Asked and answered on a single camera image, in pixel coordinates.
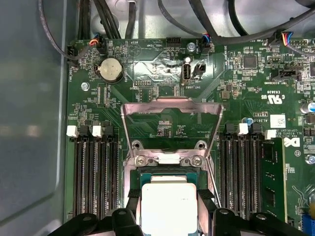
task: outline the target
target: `silver screw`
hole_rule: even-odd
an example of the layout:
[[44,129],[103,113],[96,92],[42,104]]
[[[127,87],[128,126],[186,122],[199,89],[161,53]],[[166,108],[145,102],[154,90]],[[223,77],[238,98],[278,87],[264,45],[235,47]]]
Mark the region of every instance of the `silver screw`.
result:
[[222,210],[220,210],[220,213],[223,214],[223,215],[227,215],[228,214],[228,210],[222,209]]
[[194,43],[187,44],[187,50],[193,53],[196,50],[196,45]]
[[146,165],[146,158],[144,156],[138,156],[137,165],[138,166],[145,166]]
[[194,166],[201,166],[202,160],[201,160],[200,156],[195,156],[195,157],[192,159],[192,164],[193,164]]
[[259,220],[266,220],[266,219],[267,219],[267,217],[264,216],[264,215],[262,215],[262,214],[258,214],[256,217],[257,217]]
[[82,89],[83,91],[88,91],[88,90],[90,89],[89,83],[83,82],[83,83],[81,84],[81,89]]
[[307,155],[306,158],[305,158],[305,161],[309,165],[315,164],[315,156]]

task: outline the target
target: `mounting hole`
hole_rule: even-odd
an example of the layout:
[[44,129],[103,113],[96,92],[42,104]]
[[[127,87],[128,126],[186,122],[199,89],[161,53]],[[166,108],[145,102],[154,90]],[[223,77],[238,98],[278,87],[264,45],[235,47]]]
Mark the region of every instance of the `mounting hole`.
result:
[[83,218],[83,221],[89,221],[89,220],[91,220],[90,216],[86,216],[86,217]]
[[198,147],[199,147],[199,148],[205,148],[205,144],[200,143],[200,144],[198,145]]

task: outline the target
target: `dimm slot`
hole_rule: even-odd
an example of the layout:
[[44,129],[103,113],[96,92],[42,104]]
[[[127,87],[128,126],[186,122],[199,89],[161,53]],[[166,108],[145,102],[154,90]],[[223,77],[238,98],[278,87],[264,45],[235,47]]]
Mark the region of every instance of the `dimm slot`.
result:
[[255,146],[252,140],[249,141],[249,152],[250,152],[250,159],[249,159],[249,207],[250,212],[256,212],[256,153],[255,153]]
[[245,217],[245,168],[244,168],[244,141],[238,140],[237,145],[237,173],[238,173],[238,204],[239,215]]
[[239,180],[239,162],[238,162],[238,141],[233,140],[233,161],[232,161],[232,168],[233,168],[233,208],[235,211],[240,212],[240,196],[239,196],[239,189],[240,189],[240,180]]
[[94,211],[94,186],[95,186],[95,155],[94,155],[94,142],[90,142],[90,157],[89,157],[89,193],[88,193],[88,213],[93,213]]
[[249,219],[250,216],[250,143],[248,140],[244,140],[243,146],[243,159],[244,159],[244,198],[245,198],[245,218]]
[[225,169],[226,169],[226,184],[227,192],[226,192],[226,203],[228,208],[233,208],[233,182],[232,179],[232,155],[231,155],[231,141],[225,141]]
[[89,212],[89,189],[90,189],[90,142],[84,141],[82,149],[83,171],[82,171],[82,212]]
[[98,160],[98,199],[99,199],[99,219],[103,219],[107,213],[107,144],[101,142]]
[[221,140],[220,146],[219,146],[219,153],[220,153],[220,198],[222,207],[226,207],[226,177],[225,177],[225,140]]
[[73,216],[80,214],[81,209],[81,142],[74,144],[74,188],[73,188]]

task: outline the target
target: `cable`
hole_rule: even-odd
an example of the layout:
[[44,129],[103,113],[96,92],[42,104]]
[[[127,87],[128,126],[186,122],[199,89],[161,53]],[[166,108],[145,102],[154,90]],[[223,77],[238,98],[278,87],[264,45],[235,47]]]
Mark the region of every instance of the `cable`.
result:
[[135,2],[129,3],[129,16],[128,24],[126,28],[125,38],[132,38],[134,24],[136,22],[136,10],[137,6]]
[[84,39],[91,38],[91,5],[90,0],[84,0],[84,15],[83,15],[83,37]]
[[218,36],[217,32],[213,28],[213,25],[211,24],[208,15],[203,8],[203,5],[200,0],[189,0],[189,3],[205,28],[205,30],[208,32],[208,34],[211,36],[211,38],[218,44],[223,44],[223,45],[228,45],[228,44],[238,44],[238,43],[246,43],[252,40],[256,39],[262,39],[262,38],[268,38],[273,35],[273,33],[277,30],[284,30],[288,29],[297,23],[300,23],[301,21],[307,19],[308,17],[312,16],[315,14],[315,7],[304,12],[303,14],[293,18],[292,20],[289,20],[281,25],[278,25],[276,27],[273,27],[271,29],[267,29],[265,31],[259,32],[259,33],[254,33],[250,35],[245,35],[245,36],[239,36],[239,37],[221,37]]
[[106,0],[99,0],[99,3],[101,4],[103,11],[105,13],[105,16],[108,20],[108,23],[110,25],[110,28],[112,29],[114,38],[121,38],[120,34],[119,34],[119,30],[117,28],[114,16],[112,14],[112,12],[109,9],[109,6],[106,3]]
[[69,59],[69,60],[78,60],[80,58],[82,58],[85,53],[91,48],[90,45],[88,45],[87,47],[85,47],[77,56],[72,56],[72,55],[68,55],[67,53],[65,53],[55,42],[53,36],[51,35],[48,25],[47,25],[47,21],[46,21],[46,17],[44,14],[44,7],[43,7],[43,0],[38,0],[38,11],[39,11],[39,17],[40,17],[40,22],[43,26],[43,29],[45,31],[45,34],[48,38],[48,40],[50,41],[51,45],[56,49],[56,51],[58,53],[60,53],[61,55],[63,55],[65,58]]
[[188,28],[186,28],[185,26],[183,26],[182,24],[180,24],[178,21],[176,21],[170,14],[169,12],[166,10],[166,8],[164,7],[163,5],[163,2],[162,0],[157,0],[157,4],[158,4],[158,7],[159,7],[159,10],[161,11],[162,15],[165,17],[165,19],[167,19],[171,24],[175,25],[177,28],[180,28],[182,31],[186,32],[186,33],[189,33],[193,36],[196,36],[196,37],[201,37],[202,34],[200,33],[197,33],[195,31],[192,31]]
[[228,13],[230,15],[230,19],[232,22],[232,25],[238,32],[240,36],[248,35],[248,33],[244,30],[241,23],[239,22],[237,15],[236,15],[236,9],[235,9],[235,0],[228,0]]
[[100,20],[102,21],[102,25],[104,26],[104,29],[105,29],[107,37],[109,39],[113,39],[114,35],[112,33],[112,29],[111,29],[111,27],[110,27],[110,25],[108,23],[107,17],[105,15],[105,12],[103,11],[103,7],[100,4],[100,1],[99,0],[93,0],[93,1],[94,1],[94,4],[95,4],[95,7],[97,9],[97,12],[99,14]]
[[304,56],[307,56],[307,57],[313,57],[315,56],[315,53],[307,53],[307,52],[303,52],[302,50],[299,50],[293,46],[291,46],[290,44],[288,44],[286,46],[287,48],[291,49],[292,51],[298,53],[298,54],[301,54],[301,55],[304,55]]

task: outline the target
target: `white label sticker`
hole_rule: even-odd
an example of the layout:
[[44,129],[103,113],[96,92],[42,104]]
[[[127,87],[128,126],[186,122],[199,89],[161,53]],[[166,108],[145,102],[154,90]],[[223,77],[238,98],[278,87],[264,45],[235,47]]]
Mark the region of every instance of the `white label sticker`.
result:
[[270,128],[285,128],[285,115],[270,115]]

